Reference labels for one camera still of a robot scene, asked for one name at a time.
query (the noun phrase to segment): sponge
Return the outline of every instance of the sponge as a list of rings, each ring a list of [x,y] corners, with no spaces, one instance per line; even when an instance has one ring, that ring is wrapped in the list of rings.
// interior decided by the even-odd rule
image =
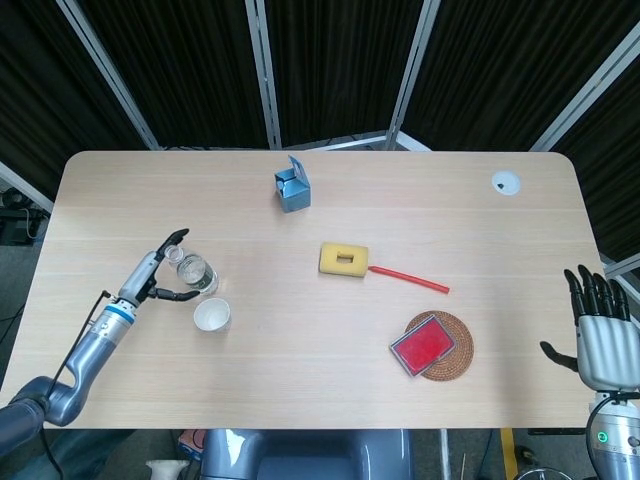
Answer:
[[[334,275],[364,277],[369,264],[369,249],[357,245],[323,243],[320,251],[320,271]]]

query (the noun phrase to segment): round wicker mat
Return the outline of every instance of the round wicker mat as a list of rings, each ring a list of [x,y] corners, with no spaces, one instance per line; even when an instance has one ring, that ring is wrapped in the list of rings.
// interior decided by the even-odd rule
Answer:
[[[430,315],[436,316],[445,330],[447,330],[447,333],[456,342],[456,346],[446,357],[434,363],[422,376],[438,382],[453,380],[466,372],[469,365],[471,365],[471,360],[473,360],[473,338],[467,326],[462,323],[462,320],[450,313],[438,310],[421,313],[409,322],[405,332],[426,320]]]

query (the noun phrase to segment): blue box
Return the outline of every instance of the blue box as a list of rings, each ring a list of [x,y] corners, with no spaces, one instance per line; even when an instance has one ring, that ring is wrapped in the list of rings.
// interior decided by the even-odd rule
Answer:
[[[302,164],[289,156],[293,168],[276,173],[276,190],[285,213],[311,205],[311,185]]]

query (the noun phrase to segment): cup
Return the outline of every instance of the cup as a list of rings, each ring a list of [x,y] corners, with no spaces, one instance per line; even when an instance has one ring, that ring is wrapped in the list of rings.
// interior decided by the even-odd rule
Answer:
[[[231,308],[221,298],[210,298],[196,307],[193,321],[205,332],[224,332],[231,325]]]

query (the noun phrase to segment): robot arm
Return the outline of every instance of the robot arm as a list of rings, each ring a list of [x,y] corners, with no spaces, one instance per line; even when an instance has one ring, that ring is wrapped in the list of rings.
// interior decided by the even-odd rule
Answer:
[[[72,347],[54,378],[34,378],[7,407],[0,409],[0,455],[33,438],[44,421],[66,426],[76,419],[93,381],[135,322],[136,309],[142,302],[149,297],[186,301],[200,293],[175,293],[156,288],[155,273],[164,259],[165,249],[178,245],[188,232],[183,229],[172,233],[158,250],[145,255],[118,292],[118,297],[112,299],[89,332]],[[103,292],[102,297],[109,295]],[[64,367],[74,377],[73,386],[58,381]]]
[[[640,332],[631,323],[627,297],[615,281],[578,267],[582,286],[569,270],[578,356],[562,355],[540,342],[553,362],[580,375],[596,391],[587,422],[587,452],[602,480],[640,478]]]

